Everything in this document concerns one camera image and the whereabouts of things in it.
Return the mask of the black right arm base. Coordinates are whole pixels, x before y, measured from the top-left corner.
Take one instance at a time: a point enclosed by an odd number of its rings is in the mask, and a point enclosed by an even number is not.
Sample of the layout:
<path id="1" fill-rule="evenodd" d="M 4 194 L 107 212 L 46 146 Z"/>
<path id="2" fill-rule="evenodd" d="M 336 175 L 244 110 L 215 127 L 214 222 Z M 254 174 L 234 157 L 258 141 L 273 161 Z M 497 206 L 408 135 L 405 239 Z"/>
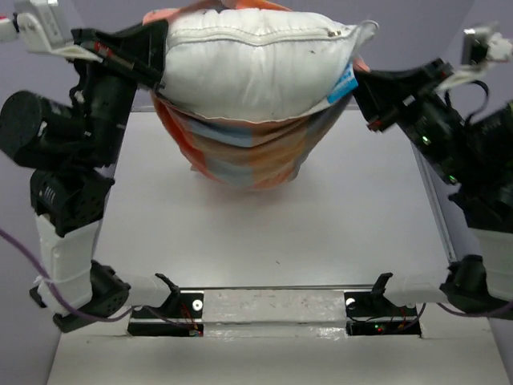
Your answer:
<path id="1" fill-rule="evenodd" d="M 344 293 L 344 297 L 348 336 L 422 336 L 420 318 L 426 310 L 426 303 L 397 307 L 369 291 L 349 291 Z"/>

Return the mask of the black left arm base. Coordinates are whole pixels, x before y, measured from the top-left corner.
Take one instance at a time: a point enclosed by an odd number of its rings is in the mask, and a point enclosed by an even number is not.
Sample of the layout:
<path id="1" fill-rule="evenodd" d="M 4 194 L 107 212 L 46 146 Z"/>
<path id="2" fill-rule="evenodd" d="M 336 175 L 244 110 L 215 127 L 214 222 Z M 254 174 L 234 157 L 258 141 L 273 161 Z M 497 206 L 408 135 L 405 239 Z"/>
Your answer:
<path id="1" fill-rule="evenodd" d="M 182 290 L 171 282 L 171 294 L 158 308 L 134 310 L 127 333 L 135 337 L 202 337 L 204 291 Z"/>

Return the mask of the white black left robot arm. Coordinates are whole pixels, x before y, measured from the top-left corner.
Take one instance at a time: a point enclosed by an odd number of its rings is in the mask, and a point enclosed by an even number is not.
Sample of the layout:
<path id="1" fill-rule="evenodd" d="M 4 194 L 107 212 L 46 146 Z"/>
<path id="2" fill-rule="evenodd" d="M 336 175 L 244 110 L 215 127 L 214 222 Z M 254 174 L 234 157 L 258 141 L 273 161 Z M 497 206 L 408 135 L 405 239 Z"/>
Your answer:
<path id="1" fill-rule="evenodd" d="M 135 93 L 157 91 L 164 74 L 168 23 L 138 24 L 115 33 L 74 29 L 67 61 L 79 75 L 70 105 L 17 91 L 1 110 L 1 150 L 32 170 L 30 203 L 41 254 L 30 296 L 49 308 L 63 332 L 114 322 L 136 307 L 157 318 L 176 311 L 180 289 L 156 274 L 125 282 L 94 258 L 95 240 L 114 180 Z"/>

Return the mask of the multicolour checked pillowcase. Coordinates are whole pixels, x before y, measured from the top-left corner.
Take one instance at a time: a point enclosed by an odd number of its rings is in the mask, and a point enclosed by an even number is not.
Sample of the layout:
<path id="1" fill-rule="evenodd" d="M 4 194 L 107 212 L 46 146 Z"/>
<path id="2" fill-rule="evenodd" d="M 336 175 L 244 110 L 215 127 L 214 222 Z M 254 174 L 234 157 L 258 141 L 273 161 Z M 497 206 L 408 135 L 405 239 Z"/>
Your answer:
<path id="1" fill-rule="evenodd" d="M 179 17 L 200 10 L 243 9 L 294 11 L 269 1 L 198 1 L 181 8 L 149 12 L 143 24 L 165 20 L 170 27 Z M 352 62 L 354 73 L 366 69 L 359 51 Z M 206 119 L 185 111 L 161 95 L 163 86 L 151 94 L 156 114 L 192 168 L 209 179 L 243 189 L 273 188 L 293 180 L 345 110 L 353 93 L 311 115 L 252 123 Z"/>

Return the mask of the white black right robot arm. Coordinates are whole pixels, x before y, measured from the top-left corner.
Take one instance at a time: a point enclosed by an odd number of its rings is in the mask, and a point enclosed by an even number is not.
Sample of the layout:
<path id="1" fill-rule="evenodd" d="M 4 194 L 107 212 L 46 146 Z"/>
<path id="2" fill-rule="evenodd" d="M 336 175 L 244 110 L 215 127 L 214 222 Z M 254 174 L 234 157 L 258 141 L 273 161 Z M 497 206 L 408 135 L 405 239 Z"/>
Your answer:
<path id="1" fill-rule="evenodd" d="M 440 306 L 462 317 L 512 318 L 512 104 L 482 119 L 450 99 L 452 66 L 436 59 L 406 71 L 356 69 L 353 92 L 369 130 L 396 125 L 463 212 L 479 247 L 450 264 Z"/>

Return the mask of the white pillow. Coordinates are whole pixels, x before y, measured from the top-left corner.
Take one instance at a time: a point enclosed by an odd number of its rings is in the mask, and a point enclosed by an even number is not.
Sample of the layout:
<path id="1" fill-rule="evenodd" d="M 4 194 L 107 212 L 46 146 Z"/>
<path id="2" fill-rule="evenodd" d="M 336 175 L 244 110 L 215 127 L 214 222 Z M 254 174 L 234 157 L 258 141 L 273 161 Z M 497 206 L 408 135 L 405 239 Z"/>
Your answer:
<path id="1" fill-rule="evenodd" d="M 345 25 L 309 12 L 185 14 L 168 30 L 160 93 L 206 119 L 308 116 L 333 105 L 326 96 L 377 30 L 374 21 Z"/>

